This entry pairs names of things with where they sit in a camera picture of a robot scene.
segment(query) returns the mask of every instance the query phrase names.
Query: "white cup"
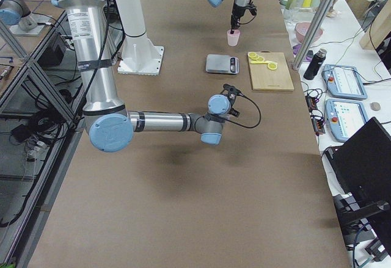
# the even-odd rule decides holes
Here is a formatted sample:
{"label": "white cup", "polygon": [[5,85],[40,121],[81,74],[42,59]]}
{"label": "white cup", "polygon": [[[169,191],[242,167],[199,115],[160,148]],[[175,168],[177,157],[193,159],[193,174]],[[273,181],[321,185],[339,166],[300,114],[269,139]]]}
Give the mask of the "white cup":
{"label": "white cup", "polygon": [[236,46],[239,41],[239,36],[240,36],[240,31],[239,30],[231,30],[229,29],[227,31],[227,40],[228,40],[228,45],[229,46]]}

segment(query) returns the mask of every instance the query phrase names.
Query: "pink bowl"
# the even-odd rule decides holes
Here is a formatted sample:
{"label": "pink bowl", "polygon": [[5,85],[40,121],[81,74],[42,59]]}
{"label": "pink bowl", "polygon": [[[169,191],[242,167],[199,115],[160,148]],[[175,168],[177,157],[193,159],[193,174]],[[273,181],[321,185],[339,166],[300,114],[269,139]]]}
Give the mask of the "pink bowl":
{"label": "pink bowl", "polygon": [[[300,43],[303,42],[304,37],[305,37],[310,25],[311,25],[311,23],[309,23],[309,22],[300,22],[300,23],[297,23],[296,26],[294,27],[294,32],[296,33],[296,38],[299,40]],[[315,38],[313,39],[313,42],[318,41],[318,39],[322,35],[323,35],[323,29],[319,28],[315,34]]]}

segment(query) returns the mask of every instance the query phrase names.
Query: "wooden cutting board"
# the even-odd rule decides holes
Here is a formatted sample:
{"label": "wooden cutting board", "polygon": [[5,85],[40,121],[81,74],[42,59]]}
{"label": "wooden cutting board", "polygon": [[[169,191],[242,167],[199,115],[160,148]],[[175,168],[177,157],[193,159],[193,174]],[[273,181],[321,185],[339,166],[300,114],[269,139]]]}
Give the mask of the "wooden cutting board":
{"label": "wooden cutting board", "polygon": [[278,63],[277,70],[272,71],[264,64],[251,64],[251,59],[247,56],[250,66],[251,83],[253,90],[267,91],[293,91],[293,83],[289,73],[287,61],[283,53],[261,53],[265,60],[272,60]]}

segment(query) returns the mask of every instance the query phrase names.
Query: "water bottle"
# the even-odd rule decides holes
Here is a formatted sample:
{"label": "water bottle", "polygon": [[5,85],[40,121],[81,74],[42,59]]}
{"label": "water bottle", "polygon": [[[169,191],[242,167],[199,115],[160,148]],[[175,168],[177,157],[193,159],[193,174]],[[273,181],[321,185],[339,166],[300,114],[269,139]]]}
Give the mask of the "water bottle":
{"label": "water bottle", "polygon": [[322,66],[324,60],[326,59],[327,51],[323,48],[319,49],[319,51],[313,56],[310,65],[306,69],[304,73],[304,79],[312,80],[317,74]]}

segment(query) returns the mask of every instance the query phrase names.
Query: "monitor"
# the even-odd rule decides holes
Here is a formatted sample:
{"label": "monitor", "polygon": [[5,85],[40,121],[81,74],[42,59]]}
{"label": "monitor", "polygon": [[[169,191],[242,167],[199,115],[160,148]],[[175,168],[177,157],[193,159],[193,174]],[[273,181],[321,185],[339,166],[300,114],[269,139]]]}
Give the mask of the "monitor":
{"label": "monitor", "polygon": [[[352,193],[360,208],[382,200],[391,204],[391,137],[376,118],[334,151],[332,166],[343,190]],[[391,255],[391,211],[367,220]]]}

